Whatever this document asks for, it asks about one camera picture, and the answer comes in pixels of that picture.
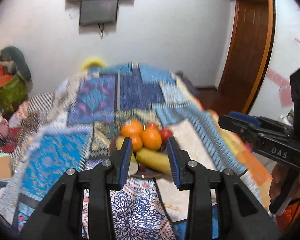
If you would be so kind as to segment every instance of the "orange sleeve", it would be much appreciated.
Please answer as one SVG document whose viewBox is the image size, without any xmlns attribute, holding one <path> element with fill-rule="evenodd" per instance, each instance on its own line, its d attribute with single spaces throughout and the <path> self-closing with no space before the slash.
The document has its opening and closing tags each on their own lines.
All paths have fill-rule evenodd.
<svg viewBox="0 0 300 240">
<path fill-rule="evenodd" d="M 297 209 L 297 206 L 298 206 L 298 202 L 294 203 L 293 205 L 287 206 L 286 210 L 284 211 L 284 213 L 281 216 L 276 216 L 277 225 L 280 228 L 281 232 L 284 232 L 286 230 L 286 228 L 288 227 L 288 225 L 293 217 L 293 214 Z M 300 206 L 298 208 L 297 214 L 295 215 L 295 218 L 298 217 L 299 214 L 300 214 Z"/>
</svg>

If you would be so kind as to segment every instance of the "patterned quilt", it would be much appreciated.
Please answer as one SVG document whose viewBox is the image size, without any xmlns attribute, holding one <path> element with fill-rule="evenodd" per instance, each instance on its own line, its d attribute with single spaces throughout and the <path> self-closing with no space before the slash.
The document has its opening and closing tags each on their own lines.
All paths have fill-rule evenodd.
<svg viewBox="0 0 300 240">
<path fill-rule="evenodd" d="M 220 131 L 215 114 L 203 111 L 181 79 L 169 71 L 138 63 L 93 67 L 65 80 L 55 93 L 31 98 L 18 116 L 22 137 L 10 153 L 16 172 L 0 198 L 0 213 L 17 232 L 68 168 L 87 170 L 109 158 L 111 139 L 131 118 L 169 127 L 191 159 L 213 170 L 231 168 L 266 206 L 260 197 L 266 179 L 256 183 L 236 148 L 231 148 L 233 142 Z M 211 197 L 214 205 L 213 191 Z M 176 190 L 167 178 L 128 178 L 121 191 L 111 192 L 116 238 L 182 239 L 188 199 L 189 192 Z M 88 202 L 86 190 L 85 238 L 89 238 Z M 215 238 L 215 207 L 213 214 Z"/>
</svg>

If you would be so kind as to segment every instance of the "tomato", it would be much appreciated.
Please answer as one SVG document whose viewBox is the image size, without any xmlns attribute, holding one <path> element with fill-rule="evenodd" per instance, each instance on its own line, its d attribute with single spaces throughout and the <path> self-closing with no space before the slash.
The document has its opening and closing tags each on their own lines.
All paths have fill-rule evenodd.
<svg viewBox="0 0 300 240">
<path fill-rule="evenodd" d="M 163 128 L 161 131 L 160 131 L 160 135 L 161 135 L 161 139 L 162 139 L 162 142 L 163 143 L 166 143 L 167 142 L 167 139 L 171 136 L 173 136 L 173 133 L 167 129 L 167 128 Z"/>
<path fill-rule="evenodd" d="M 159 126 L 155 122 L 148 123 L 146 128 L 159 130 Z"/>
</svg>

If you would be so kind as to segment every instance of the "green basket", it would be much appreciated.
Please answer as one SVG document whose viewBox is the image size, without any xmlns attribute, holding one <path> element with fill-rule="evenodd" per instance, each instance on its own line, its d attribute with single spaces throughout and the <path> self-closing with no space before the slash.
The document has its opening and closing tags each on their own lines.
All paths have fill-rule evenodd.
<svg viewBox="0 0 300 240">
<path fill-rule="evenodd" d="M 2 115 L 14 112 L 12 104 L 22 103 L 26 94 L 26 86 L 17 75 L 0 87 L 0 112 Z"/>
</svg>

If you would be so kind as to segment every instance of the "wooden door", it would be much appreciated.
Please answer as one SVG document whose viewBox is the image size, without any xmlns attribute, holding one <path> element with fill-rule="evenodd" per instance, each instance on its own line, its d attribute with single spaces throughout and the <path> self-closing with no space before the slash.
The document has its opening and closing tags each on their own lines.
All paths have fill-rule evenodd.
<svg viewBox="0 0 300 240">
<path fill-rule="evenodd" d="M 272 0 L 236 0 L 234 29 L 218 89 L 223 113 L 245 113 L 262 81 L 272 36 Z"/>
</svg>

